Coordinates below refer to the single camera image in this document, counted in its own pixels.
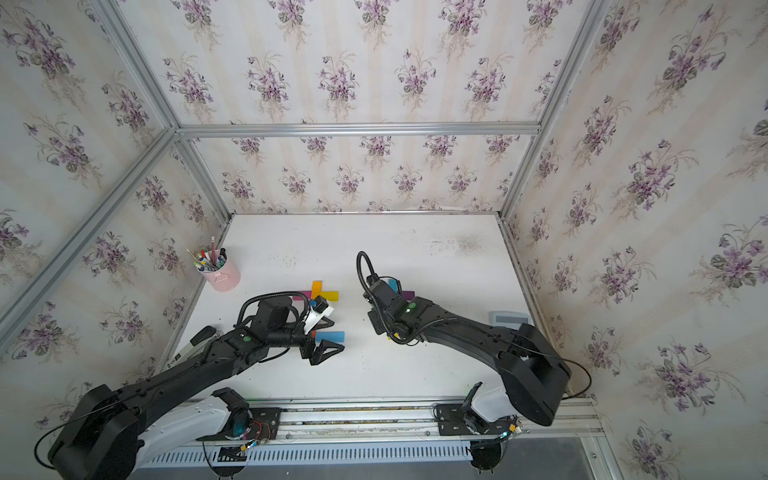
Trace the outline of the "yellow block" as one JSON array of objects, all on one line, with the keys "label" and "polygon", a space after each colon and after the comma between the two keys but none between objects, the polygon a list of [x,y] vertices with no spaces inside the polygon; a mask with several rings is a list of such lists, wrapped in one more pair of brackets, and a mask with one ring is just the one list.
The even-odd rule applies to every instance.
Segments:
[{"label": "yellow block", "polygon": [[328,301],[337,302],[339,300],[339,293],[337,291],[323,291],[321,295]]}]

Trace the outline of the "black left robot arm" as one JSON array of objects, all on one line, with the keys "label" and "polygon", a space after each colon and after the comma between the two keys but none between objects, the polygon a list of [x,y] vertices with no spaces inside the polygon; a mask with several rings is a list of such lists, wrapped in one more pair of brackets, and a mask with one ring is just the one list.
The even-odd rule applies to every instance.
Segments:
[{"label": "black left robot arm", "polygon": [[291,294],[265,294],[246,301],[257,311],[241,311],[221,335],[193,339],[196,352],[167,370],[112,390],[88,391],[60,427],[47,453],[50,467],[64,479],[125,479],[138,466],[187,442],[223,435],[243,440],[251,430],[250,405],[221,381],[270,361],[272,348],[299,349],[318,365],[343,351],[341,344],[317,341],[316,330],[333,326],[328,301],[305,299],[296,309]]}]

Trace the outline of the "magenta block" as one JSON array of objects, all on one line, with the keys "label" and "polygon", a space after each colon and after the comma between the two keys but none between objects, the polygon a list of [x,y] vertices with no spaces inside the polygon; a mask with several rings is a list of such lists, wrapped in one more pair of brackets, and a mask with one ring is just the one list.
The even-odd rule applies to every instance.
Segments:
[{"label": "magenta block", "polygon": [[303,292],[299,292],[298,294],[296,294],[296,295],[293,295],[293,299],[294,299],[294,300],[296,300],[296,301],[300,301],[300,300],[302,300],[304,297],[306,297],[308,300],[311,300],[311,299],[312,299],[312,297],[311,297],[311,294],[312,294],[312,292],[311,292],[311,291],[303,291]]}]

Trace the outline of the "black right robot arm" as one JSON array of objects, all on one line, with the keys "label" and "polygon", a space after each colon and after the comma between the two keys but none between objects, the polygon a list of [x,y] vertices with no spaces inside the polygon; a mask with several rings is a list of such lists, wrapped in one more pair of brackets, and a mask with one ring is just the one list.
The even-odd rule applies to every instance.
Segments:
[{"label": "black right robot arm", "polygon": [[400,345],[436,343],[487,365],[501,378],[519,414],[540,426],[553,424],[572,373],[536,327],[510,329],[473,321],[422,297],[407,300],[375,276],[361,285],[376,334]]}]

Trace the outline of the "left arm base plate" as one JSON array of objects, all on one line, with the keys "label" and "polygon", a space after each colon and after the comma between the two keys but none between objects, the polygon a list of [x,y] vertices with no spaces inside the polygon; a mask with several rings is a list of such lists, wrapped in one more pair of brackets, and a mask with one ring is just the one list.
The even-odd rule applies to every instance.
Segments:
[{"label": "left arm base plate", "polygon": [[266,442],[275,440],[280,426],[280,408],[251,408],[248,413],[237,413],[227,420],[216,434],[198,438],[198,441]]}]

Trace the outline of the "light blue long block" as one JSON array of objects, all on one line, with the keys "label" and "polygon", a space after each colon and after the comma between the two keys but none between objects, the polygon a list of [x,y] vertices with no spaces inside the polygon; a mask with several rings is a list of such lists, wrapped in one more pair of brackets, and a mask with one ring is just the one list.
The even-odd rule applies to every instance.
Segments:
[{"label": "light blue long block", "polygon": [[345,342],[345,333],[343,331],[334,331],[323,334],[323,338],[336,343]]}]

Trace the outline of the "orange-yellow long block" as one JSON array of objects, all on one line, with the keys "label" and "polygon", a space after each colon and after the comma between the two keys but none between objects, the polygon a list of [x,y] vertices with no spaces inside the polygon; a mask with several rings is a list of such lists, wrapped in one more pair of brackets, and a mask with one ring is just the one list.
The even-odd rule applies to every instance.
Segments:
[{"label": "orange-yellow long block", "polygon": [[321,280],[313,281],[312,287],[311,287],[311,298],[315,299],[321,294],[322,294],[322,281]]}]

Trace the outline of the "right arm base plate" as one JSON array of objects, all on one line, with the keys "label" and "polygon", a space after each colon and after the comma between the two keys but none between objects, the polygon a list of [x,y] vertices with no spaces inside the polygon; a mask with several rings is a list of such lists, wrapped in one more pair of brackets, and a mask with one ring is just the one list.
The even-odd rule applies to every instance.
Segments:
[{"label": "right arm base plate", "polygon": [[513,433],[518,425],[516,415],[501,417],[489,422],[482,419],[469,407],[459,403],[440,403],[432,408],[432,415],[437,423],[441,437],[458,436],[500,436]]}]

